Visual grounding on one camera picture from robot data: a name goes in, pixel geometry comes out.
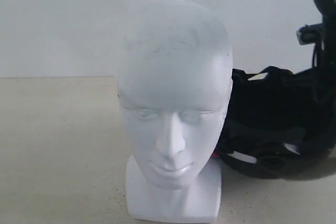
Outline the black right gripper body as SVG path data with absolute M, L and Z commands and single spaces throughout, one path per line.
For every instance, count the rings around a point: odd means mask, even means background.
M 325 62 L 335 67 L 335 0 L 313 0 L 322 15 Z

